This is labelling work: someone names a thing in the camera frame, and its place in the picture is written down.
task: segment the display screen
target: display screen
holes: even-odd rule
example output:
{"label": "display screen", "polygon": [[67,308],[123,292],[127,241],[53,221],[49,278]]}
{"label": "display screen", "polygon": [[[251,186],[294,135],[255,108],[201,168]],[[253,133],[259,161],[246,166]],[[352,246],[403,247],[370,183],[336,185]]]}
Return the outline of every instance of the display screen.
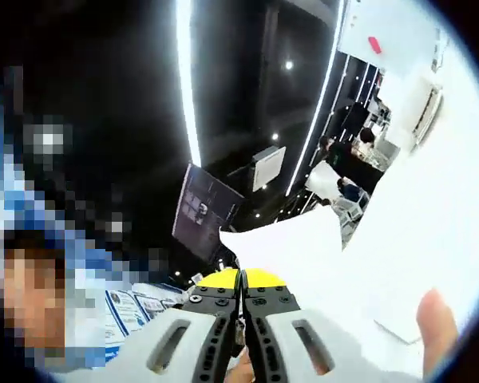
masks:
{"label": "display screen", "polygon": [[177,204],[172,236],[194,255],[211,262],[220,246],[220,227],[230,222],[241,194],[205,170],[189,164]]}

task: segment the chair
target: chair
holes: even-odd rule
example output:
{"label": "chair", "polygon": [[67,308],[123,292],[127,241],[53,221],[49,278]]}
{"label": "chair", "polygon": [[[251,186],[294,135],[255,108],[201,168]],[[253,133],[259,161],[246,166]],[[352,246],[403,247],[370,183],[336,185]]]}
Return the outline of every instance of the chair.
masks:
{"label": "chair", "polygon": [[366,206],[369,203],[369,198],[369,194],[362,190],[356,202],[350,201],[344,197],[338,197],[335,200],[335,205],[346,211],[350,216],[351,221],[357,221],[363,216],[364,210],[366,210]]}

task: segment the white panel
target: white panel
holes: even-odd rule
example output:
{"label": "white panel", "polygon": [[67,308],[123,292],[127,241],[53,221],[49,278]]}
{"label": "white panel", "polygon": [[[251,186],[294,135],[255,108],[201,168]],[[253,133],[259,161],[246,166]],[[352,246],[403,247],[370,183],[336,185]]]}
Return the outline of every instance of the white panel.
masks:
{"label": "white panel", "polygon": [[378,91],[378,98],[391,110],[399,108],[399,105],[402,103],[402,78],[403,77],[389,70],[383,75],[382,86]]}
{"label": "white panel", "polygon": [[259,190],[279,175],[282,162],[284,161],[284,154],[286,154],[285,146],[255,164],[252,191]]}
{"label": "white panel", "polygon": [[319,198],[330,200],[341,195],[337,189],[338,174],[325,161],[321,161],[312,169],[305,186]]}
{"label": "white panel", "polygon": [[[416,61],[431,66],[437,24],[416,3],[410,0],[348,2],[338,49],[380,69],[400,74],[406,73]],[[373,51],[368,37],[378,39],[380,54]]]}

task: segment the poster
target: poster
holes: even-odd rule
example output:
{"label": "poster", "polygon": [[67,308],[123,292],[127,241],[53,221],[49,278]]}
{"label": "poster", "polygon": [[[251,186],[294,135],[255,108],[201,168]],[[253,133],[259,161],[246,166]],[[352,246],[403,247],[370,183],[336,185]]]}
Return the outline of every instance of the poster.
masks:
{"label": "poster", "polygon": [[241,194],[204,169],[189,164],[172,236],[209,263],[220,246],[220,227],[231,221],[242,202]]}
{"label": "poster", "polygon": [[125,332],[110,310],[108,302],[105,304],[105,363],[119,353],[119,348],[125,341]]}
{"label": "poster", "polygon": [[164,305],[158,299],[143,294],[133,294],[133,296],[138,306],[144,311],[148,321],[156,318],[159,313],[163,313],[165,310]]}
{"label": "poster", "polygon": [[125,291],[106,291],[106,298],[110,308],[127,335],[138,331],[147,322],[142,309],[135,299]]}

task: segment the black ceiling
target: black ceiling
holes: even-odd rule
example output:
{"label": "black ceiling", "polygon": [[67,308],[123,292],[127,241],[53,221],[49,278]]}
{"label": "black ceiling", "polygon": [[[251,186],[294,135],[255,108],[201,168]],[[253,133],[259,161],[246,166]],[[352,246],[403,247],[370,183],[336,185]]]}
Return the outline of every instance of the black ceiling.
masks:
{"label": "black ceiling", "polygon": [[[150,264],[151,279],[173,277],[179,270],[181,276],[173,278],[184,284],[212,267],[170,235],[190,161],[177,65],[176,2],[69,3],[22,20],[22,32],[9,36],[2,47],[2,64],[23,68],[22,122],[8,127],[17,144],[29,124],[59,124],[65,135],[61,156],[23,148],[26,175],[98,246],[131,261],[132,269]],[[333,14],[335,4],[323,2]],[[241,188],[228,173],[272,144],[287,147],[280,175],[266,190],[246,195],[235,221],[239,230],[271,223],[281,210],[292,215],[301,208],[305,195],[297,195],[342,78],[342,53],[335,57],[293,192],[287,198],[284,194],[319,99],[334,28],[284,1],[193,2],[192,82],[203,167]],[[288,61],[291,70],[285,67]],[[354,102],[365,68],[350,60],[337,108]],[[374,71],[370,68],[368,81]],[[369,87],[362,89],[360,101]],[[334,120],[332,125],[341,122]],[[279,134],[276,142],[271,140],[274,132]],[[122,235],[106,230],[114,217],[125,223]]]}

